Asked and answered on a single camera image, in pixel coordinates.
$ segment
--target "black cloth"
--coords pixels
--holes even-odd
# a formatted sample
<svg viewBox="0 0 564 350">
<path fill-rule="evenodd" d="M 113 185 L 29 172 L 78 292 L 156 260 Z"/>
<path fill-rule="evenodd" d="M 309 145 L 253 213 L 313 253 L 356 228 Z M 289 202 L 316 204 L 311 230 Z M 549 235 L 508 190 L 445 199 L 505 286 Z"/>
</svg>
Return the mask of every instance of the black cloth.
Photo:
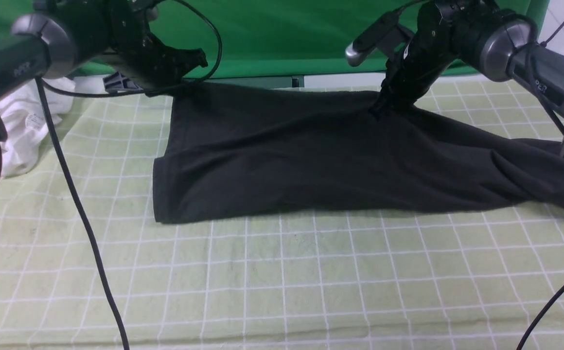
<svg viewBox="0 0 564 350">
<path fill-rule="evenodd" d="M 368 112 L 376 97 L 223 84 L 177 93 L 153 170 L 156 221 L 525 201 L 564 208 L 559 142 L 509 140 L 417 108 L 377 119 Z"/>
</svg>

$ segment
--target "light green tablecloth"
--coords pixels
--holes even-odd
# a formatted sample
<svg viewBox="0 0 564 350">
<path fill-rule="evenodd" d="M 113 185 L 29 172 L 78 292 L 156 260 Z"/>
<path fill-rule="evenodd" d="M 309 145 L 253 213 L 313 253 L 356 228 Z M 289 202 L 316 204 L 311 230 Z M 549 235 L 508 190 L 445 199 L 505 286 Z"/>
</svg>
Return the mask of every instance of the light green tablecloth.
<svg viewBox="0 0 564 350">
<path fill-rule="evenodd" d="M 507 137 L 556 138 L 514 84 L 437 84 L 420 106 Z M 564 211 L 302 213 L 153 220 L 171 100 L 79 100 L 60 126 L 133 348 L 514 349 L 564 283 Z M 115 348 L 53 149 L 0 184 L 0 348 Z M 564 349 L 564 297 L 529 349 Z"/>
</svg>

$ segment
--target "white cloth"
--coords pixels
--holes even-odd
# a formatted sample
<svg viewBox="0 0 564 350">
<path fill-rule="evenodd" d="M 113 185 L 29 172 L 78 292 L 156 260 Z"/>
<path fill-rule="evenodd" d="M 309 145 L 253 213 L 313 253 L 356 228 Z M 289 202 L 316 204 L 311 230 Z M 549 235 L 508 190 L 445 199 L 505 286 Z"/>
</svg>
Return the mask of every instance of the white cloth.
<svg viewBox="0 0 564 350">
<path fill-rule="evenodd" d="M 74 91 L 75 82 L 68 78 L 46 80 L 51 86 L 65 91 Z M 46 91 L 53 123 L 62 119 L 58 114 L 68 113 L 73 97 Z M 40 142 L 49 133 L 40 96 L 35 81 L 30 81 L 0 100 L 0 116 L 8 131 L 8 139 L 1 143 L 1 176 L 22 175 L 38 162 Z"/>
</svg>

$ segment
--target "green backdrop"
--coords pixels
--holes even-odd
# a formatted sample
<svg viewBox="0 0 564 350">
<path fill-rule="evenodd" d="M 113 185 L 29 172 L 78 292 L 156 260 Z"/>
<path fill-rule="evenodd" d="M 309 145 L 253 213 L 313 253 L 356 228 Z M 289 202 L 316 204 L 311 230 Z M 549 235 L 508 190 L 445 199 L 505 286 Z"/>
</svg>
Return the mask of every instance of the green backdrop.
<svg viewBox="0 0 564 350">
<path fill-rule="evenodd" d="M 407 0 L 191 0 L 221 33 L 222 64 L 215 78 L 313 75 L 383 71 L 384 57 L 375 53 L 352 68 L 344 59 L 347 45 L 382 13 Z M 541 26 L 549 0 L 498 0 L 502 7 L 527 14 Z M 0 37 L 13 20 L 31 10 L 32 0 L 0 0 Z M 419 6 L 408 9 L 402 24 L 416 29 Z M 211 30 L 186 8 L 167 0 L 159 5 L 153 32 L 172 47 L 202 47 L 210 67 L 217 54 Z M 88 64 L 81 74 L 110 73 L 100 64 Z M 473 72 L 461 63 L 448 74 Z M 189 77 L 198 77 L 197 69 Z"/>
</svg>

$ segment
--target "black cable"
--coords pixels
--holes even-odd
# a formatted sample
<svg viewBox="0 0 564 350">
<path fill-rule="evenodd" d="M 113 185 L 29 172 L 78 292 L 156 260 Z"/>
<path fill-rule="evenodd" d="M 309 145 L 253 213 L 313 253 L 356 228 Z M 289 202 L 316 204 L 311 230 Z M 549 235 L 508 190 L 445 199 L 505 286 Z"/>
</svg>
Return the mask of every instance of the black cable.
<svg viewBox="0 0 564 350">
<path fill-rule="evenodd" d="M 533 90 L 533 94 L 537 97 L 539 104 L 542 106 L 546 114 L 550 117 L 550 119 L 554 122 L 556 128 L 560 131 L 560 133 L 564 134 L 564 125 L 561 120 L 558 118 L 556 113 L 552 110 L 549 106 L 548 101 L 546 100 L 544 94 L 537 88 L 537 79 L 535 75 L 537 70 L 535 69 L 535 64 L 533 61 L 533 51 L 537 49 L 537 44 L 535 42 L 531 42 L 528 47 L 525 48 L 526 50 L 526 78 L 529 82 L 530 88 Z"/>
<path fill-rule="evenodd" d="M 128 337 L 126 337 L 126 330 L 124 328 L 124 323 L 122 322 L 122 317 L 120 317 L 120 311 L 118 306 L 113 299 L 111 294 L 111 289 L 109 288 L 109 282 L 107 281 L 107 276 L 105 274 L 105 268 L 103 268 L 103 261 L 100 257 L 100 250 L 98 250 L 98 244 L 96 238 L 94 237 L 94 232 L 89 224 L 89 219 L 84 210 L 84 206 L 79 199 L 77 194 L 77 189 L 75 188 L 75 183 L 72 180 L 71 172 L 68 169 L 68 164 L 66 164 L 66 158 L 64 158 L 64 152 L 62 152 L 62 147 L 59 144 L 59 138 L 57 137 L 57 131 L 55 130 L 55 124 L 53 124 L 53 118 L 51 118 L 51 110 L 49 109 L 49 102 L 47 101 L 47 96 L 42 87 L 42 78 L 36 77 L 35 83 L 38 88 L 38 94 L 40 96 L 40 104 L 42 104 L 42 111 L 44 112 L 44 119 L 46 120 L 47 128 L 49 129 L 49 135 L 51 136 L 51 141 L 53 142 L 53 147 L 55 148 L 55 153 L 59 161 L 59 165 L 62 167 L 62 172 L 64 173 L 64 178 L 66 178 L 66 183 L 68 184 L 68 189 L 72 195 L 72 199 L 75 202 L 81 221 L 84 223 L 86 232 L 89 237 L 89 244 L 91 244 L 91 250 L 94 254 L 94 260 L 96 260 L 96 266 L 98 268 L 98 275 L 100 277 L 100 282 L 103 285 L 103 290 L 105 291 L 105 296 L 107 297 L 107 302 L 109 307 L 113 312 L 113 317 L 116 319 L 118 324 L 118 330 L 120 331 L 120 337 L 122 338 L 122 346 L 124 350 L 129 350 Z"/>
<path fill-rule="evenodd" d="M 70 91 L 64 91 L 62 89 L 52 87 L 52 86 L 50 86 L 49 84 L 47 84 L 46 82 L 43 81 L 44 87 L 46 89 L 48 89 L 48 91 L 52 91 L 54 93 L 58 93 L 59 95 L 65 95 L 65 96 L 70 96 L 70 97 L 109 98 L 109 97 L 120 97 L 120 96 L 129 96 L 129 95 L 141 95 L 141 94 L 144 94 L 144 93 L 155 93 L 155 94 L 159 93 L 159 94 L 162 94 L 162 93 L 166 93 L 166 92 L 173 90 L 173 89 L 176 89 L 176 88 L 193 86 L 193 85 L 196 85 L 196 84 L 200 84 L 200 83 L 202 83 L 206 80 L 209 80 L 209 78 L 211 78 L 213 76 L 213 74 L 215 74 L 215 72 L 219 68 L 219 65 L 222 62 L 222 48 L 223 48 L 222 36 L 220 35 L 217 27 L 215 27 L 215 25 L 211 22 L 211 20 L 209 20 L 204 14 L 202 14 L 200 11 L 198 11 L 198 9 L 191 6 L 185 0 L 173 0 L 173 1 L 178 2 L 182 6 L 189 9 L 189 11 L 195 13 L 198 17 L 200 17 L 201 20 L 203 20 L 213 30 L 213 33 L 215 34 L 215 38 L 217 39 L 217 58 L 215 59 L 215 65 L 213 66 L 213 68 L 211 68 L 211 70 L 208 73 L 206 73 L 206 75 L 204 75 L 203 77 L 200 77 L 200 78 L 189 80 L 188 82 L 176 84 L 174 86 L 168 86 L 168 87 L 164 87 L 164 88 L 140 89 L 140 90 L 137 90 L 137 91 L 123 91 L 123 92 L 117 92 L 117 93 L 70 92 Z"/>
<path fill-rule="evenodd" d="M 552 33 L 551 36 L 549 36 L 549 38 L 547 40 L 545 40 L 544 42 L 540 43 L 539 46 L 541 47 L 546 47 L 546 45 L 556 36 L 557 33 L 559 33 L 561 31 L 561 29 L 564 27 L 564 21 L 560 24 L 560 26 L 554 31 L 554 33 Z M 539 89 L 537 89 L 535 86 L 535 67 L 533 65 L 533 60 L 532 60 L 532 54 L 534 49 L 536 49 L 538 46 L 537 44 L 535 44 L 535 42 L 533 42 L 532 45 L 530 45 L 529 47 L 525 48 L 527 50 L 526 52 L 526 66 L 527 66 L 527 75 L 528 75 L 528 81 L 530 84 L 530 87 L 533 91 L 535 91 L 535 97 L 537 97 L 537 99 L 539 100 L 540 104 L 542 104 L 542 107 L 544 107 L 544 109 L 546 110 L 546 113 L 548 113 L 548 115 L 552 118 L 553 122 L 555 122 L 555 124 L 559 124 L 560 127 L 559 130 L 562 131 L 562 133 L 564 133 L 564 126 L 563 124 L 560 122 L 560 120 L 558 119 L 558 117 L 556 117 L 556 114 L 554 113 L 554 111 L 552 109 L 549 108 L 548 102 L 545 99 L 544 95 L 541 94 L 541 92 L 539 91 Z M 531 333 L 533 333 L 533 330 L 535 329 L 535 327 L 537 326 L 537 324 L 542 320 L 542 318 L 546 315 L 546 313 L 548 312 L 548 310 L 553 306 L 553 304 L 564 294 L 564 285 L 551 297 L 551 299 L 548 301 L 548 303 L 545 304 L 545 306 L 542 308 L 542 310 L 538 313 L 537 317 L 535 317 L 535 319 L 533 320 L 533 322 L 531 322 L 531 324 L 529 325 L 529 327 L 526 329 L 526 332 L 524 332 L 524 335 L 522 336 L 522 339 L 520 339 L 520 343 L 517 346 L 517 350 L 522 350 L 522 348 L 524 348 L 524 344 L 526 343 L 527 339 L 529 338 L 529 336 L 531 335 Z"/>
</svg>

